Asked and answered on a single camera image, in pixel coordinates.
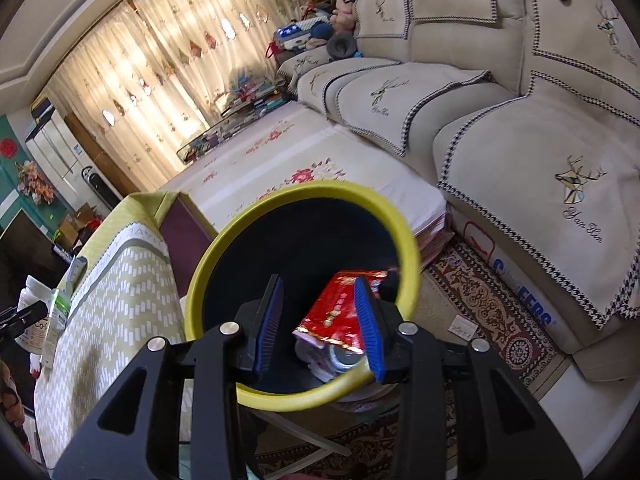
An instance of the white bottle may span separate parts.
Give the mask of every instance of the white bottle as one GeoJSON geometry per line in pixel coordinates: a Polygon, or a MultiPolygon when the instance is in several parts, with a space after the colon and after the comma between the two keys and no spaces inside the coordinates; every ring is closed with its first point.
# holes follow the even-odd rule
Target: white bottle
{"type": "MultiPolygon", "coordinates": [[[[23,290],[20,291],[20,300],[18,300],[18,310],[22,310],[36,301],[44,301],[47,309],[50,308],[52,290],[40,283],[33,276],[27,276],[27,282],[23,290]]],[[[42,355],[44,346],[44,338],[47,334],[47,326],[49,318],[34,323],[24,333],[15,339],[15,341],[27,352],[36,355],[42,355]]]]}

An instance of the green wall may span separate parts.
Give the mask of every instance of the green wall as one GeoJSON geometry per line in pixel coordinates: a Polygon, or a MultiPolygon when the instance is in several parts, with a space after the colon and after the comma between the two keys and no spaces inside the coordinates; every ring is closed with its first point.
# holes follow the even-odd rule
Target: green wall
{"type": "MultiPolygon", "coordinates": [[[[18,169],[15,165],[29,160],[14,131],[11,129],[6,116],[0,116],[0,142],[3,139],[13,140],[17,147],[17,152],[11,159],[4,158],[0,154],[0,203],[18,186],[18,169]]],[[[0,226],[5,228],[20,209],[24,209],[38,227],[45,225],[50,236],[58,228],[67,213],[65,205],[58,197],[51,205],[46,202],[35,205],[30,197],[20,193],[18,198],[0,216],[0,226]]]]}

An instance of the deer embroidery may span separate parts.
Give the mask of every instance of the deer embroidery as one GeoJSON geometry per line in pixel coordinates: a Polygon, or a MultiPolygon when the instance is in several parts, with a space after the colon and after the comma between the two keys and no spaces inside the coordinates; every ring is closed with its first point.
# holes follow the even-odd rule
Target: deer embroidery
{"type": "Polygon", "coordinates": [[[566,187],[566,190],[564,191],[565,204],[577,204],[578,202],[582,202],[584,200],[585,184],[590,180],[598,180],[601,176],[607,174],[606,171],[602,171],[602,168],[598,168],[596,176],[591,176],[591,170],[589,170],[589,174],[582,174],[582,166],[577,170],[574,166],[574,164],[577,164],[581,160],[582,156],[579,156],[575,160],[571,160],[571,155],[569,155],[566,161],[569,163],[569,168],[571,168],[571,170],[566,173],[559,173],[556,175],[556,180],[562,182],[566,187]]]}
{"type": "Polygon", "coordinates": [[[384,83],[382,83],[382,86],[380,88],[378,88],[374,92],[371,92],[370,95],[371,97],[373,97],[373,102],[371,103],[372,108],[382,100],[387,90],[398,88],[399,86],[406,85],[409,82],[409,80],[407,79],[406,81],[402,81],[401,83],[392,84],[397,79],[397,77],[393,79],[387,79],[384,83]]]}
{"type": "Polygon", "coordinates": [[[326,74],[326,70],[322,70],[322,72],[316,72],[315,74],[313,74],[313,76],[311,77],[311,81],[309,82],[309,91],[313,94],[316,95],[316,93],[314,92],[314,84],[316,82],[316,79],[318,79],[322,74],[326,74]]]}
{"type": "Polygon", "coordinates": [[[296,61],[296,64],[293,67],[293,71],[296,74],[299,74],[300,71],[302,70],[303,66],[305,65],[305,63],[309,63],[309,65],[317,65],[319,63],[318,59],[312,59],[311,56],[308,57],[303,57],[302,59],[299,59],[296,61]]]}
{"type": "Polygon", "coordinates": [[[617,20],[620,17],[620,15],[618,14],[617,11],[604,9],[603,0],[600,0],[596,4],[596,9],[598,9],[598,12],[602,17],[602,19],[600,20],[600,23],[598,24],[598,28],[600,30],[604,30],[607,33],[607,35],[609,36],[609,44],[611,46],[617,45],[619,39],[618,39],[618,35],[616,34],[616,29],[613,26],[613,21],[617,20]]]}
{"type": "Polygon", "coordinates": [[[395,18],[385,17],[385,9],[382,8],[385,2],[386,0],[376,0],[376,14],[380,15],[383,22],[394,22],[396,20],[395,18]]]}

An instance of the television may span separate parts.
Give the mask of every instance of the television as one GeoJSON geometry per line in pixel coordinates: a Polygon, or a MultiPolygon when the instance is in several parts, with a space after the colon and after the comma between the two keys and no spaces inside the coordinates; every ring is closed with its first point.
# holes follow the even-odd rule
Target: television
{"type": "MultiPolygon", "coordinates": [[[[27,276],[55,288],[67,267],[53,252],[51,240],[20,209],[0,234],[0,314],[15,311],[27,276]]],[[[11,369],[23,405],[33,410],[35,379],[30,375],[29,353],[12,341],[2,349],[0,358],[11,369]]]]}

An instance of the red snack wrapper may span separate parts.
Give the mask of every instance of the red snack wrapper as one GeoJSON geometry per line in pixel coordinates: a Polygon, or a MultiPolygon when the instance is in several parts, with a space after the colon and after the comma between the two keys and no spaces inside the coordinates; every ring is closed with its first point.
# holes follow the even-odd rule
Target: red snack wrapper
{"type": "Polygon", "coordinates": [[[318,348],[334,344],[351,352],[364,354],[360,325],[354,304],[353,285],[364,276],[376,297],[386,278],[386,270],[342,270],[337,272],[320,294],[293,335],[318,348]]]}

